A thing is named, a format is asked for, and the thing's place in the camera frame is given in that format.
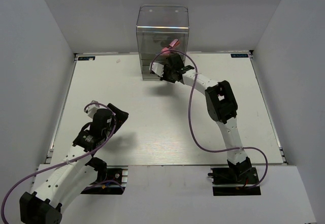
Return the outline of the pink capped red stapler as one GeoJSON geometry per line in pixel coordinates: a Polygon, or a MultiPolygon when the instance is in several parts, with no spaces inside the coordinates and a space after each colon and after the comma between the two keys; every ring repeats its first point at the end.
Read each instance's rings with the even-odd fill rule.
{"type": "Polygon", "coordinates": [[[176,49],[180,45],[179,39],[174,39],[170,44],[166,45],[161,51],[163,55],[170,53],[170,50],[176,49]]]}

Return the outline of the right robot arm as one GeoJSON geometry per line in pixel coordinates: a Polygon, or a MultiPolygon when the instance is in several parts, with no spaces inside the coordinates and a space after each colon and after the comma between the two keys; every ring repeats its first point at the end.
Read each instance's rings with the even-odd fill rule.
{"type": "Polygon", "coordinates": [[[238,104],[228,81],[214,81],[199,74],[196,65],[185,65],[179,54],[169,55],[163,62],[154,62],[152,72],[162,81],[180,82],[205,96],[210,118],[218,125],[227,153],[230,179],[242,182],[251,170],[251,161],[243,148],[237,127],[238,104]]]}

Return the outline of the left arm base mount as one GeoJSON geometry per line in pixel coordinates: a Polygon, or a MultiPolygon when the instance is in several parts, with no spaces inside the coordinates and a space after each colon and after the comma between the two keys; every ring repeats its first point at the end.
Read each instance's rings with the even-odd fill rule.
{"type": "Polygon", "coordinates": [[[128,166],[108,166],[102,182],[94,182],[82,195],[122,195],[127,184],[128,166]]]}

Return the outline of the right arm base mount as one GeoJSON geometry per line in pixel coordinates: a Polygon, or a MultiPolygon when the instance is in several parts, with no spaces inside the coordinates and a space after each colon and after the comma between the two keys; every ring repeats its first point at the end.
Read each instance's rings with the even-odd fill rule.
{"type": "Polygon", "coordinates": [[[257,170],[250,171],[237,177],[230,168],[211,168],[207,174],[212,179],[214,196],[260,196],[261,189],[257,170]]]}

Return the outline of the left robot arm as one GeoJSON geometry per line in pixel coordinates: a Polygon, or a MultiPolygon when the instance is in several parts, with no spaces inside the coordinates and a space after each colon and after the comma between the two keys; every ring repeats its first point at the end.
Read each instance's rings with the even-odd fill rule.
{"type": "Polygon", "coordinates": [[[91,121],[86,123],[72,142],[62,163],[32,193],[20,200],[23,223],[60,223],[63,212],[84,190],[110,182],[107,163],[95,154],[121,128],[129,117],[113,104],[92,101],[84,108],[91,121]]]}

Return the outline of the clear acrylic drawer organizer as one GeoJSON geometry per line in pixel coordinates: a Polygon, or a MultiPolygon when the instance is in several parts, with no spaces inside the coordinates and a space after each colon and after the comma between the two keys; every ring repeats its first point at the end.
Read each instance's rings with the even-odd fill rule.
{"type": "MultiPolygon", "coordinates": [[[[174,39],[180,40],[176,50],[187,51],[189,38],[188,8],[180,5],[142,5],[136,23],[138,53],[143,80],[157,80],[149,71],[150,63],[174,39]]],[[[167,55],[160,55],[162,61],[167,55]]]]}

